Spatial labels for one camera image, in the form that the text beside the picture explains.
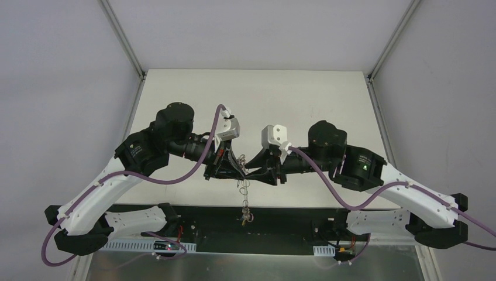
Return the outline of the silver crescent key holder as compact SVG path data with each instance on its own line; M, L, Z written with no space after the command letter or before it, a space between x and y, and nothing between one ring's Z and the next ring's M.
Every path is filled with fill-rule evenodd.
M241 154L238 157L237 162L240 165L240 167L242 169L242 172L244 174L248 174L248 169L245 167L245 165L246 165L246 155ZM247 224L253 222L253 220L254 220L254 215L250 211L250 207L249 207L249 199L248 199L248 195L249 195L248 188L249 188L249 186L250 186L250 182L249 182L248 179L239 180L237 182L237 187L239 188L239 193L243 196L243 201L242 201L242 217L241 217L240 220L246 219L247 220Z

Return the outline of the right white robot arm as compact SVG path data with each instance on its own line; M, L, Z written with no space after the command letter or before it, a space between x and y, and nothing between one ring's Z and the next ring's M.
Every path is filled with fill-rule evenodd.
M347 133L325 120L309 128L306 147L293 146L282 125L265 127L261 145L246 163L248 178L276 186L290 174L316 173L346 210L346 218L332 224L338 239L393 234L435 249L468 241L468 226L459 220L467 210L464 194L425 187L373 151L349 145Z

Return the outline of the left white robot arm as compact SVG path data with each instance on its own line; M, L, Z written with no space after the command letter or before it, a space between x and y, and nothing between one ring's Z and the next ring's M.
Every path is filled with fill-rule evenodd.
M171 237L178 233L178 215L169 203L147 209L110 212L128 190L168 165L170 156L194 162L185 175L163 180L170 186L186 181L201 166L205 178L241 180L245 174L236 163L231 141L240 135L240 125L229 109L219 105L208 133L193 133L194 110L174 102L160 110L150 125L130 134L115 150L101 174L76 198L65 205L51 205L45 216L52 226L60 251L77 256L94 253L110 240L152 232Z

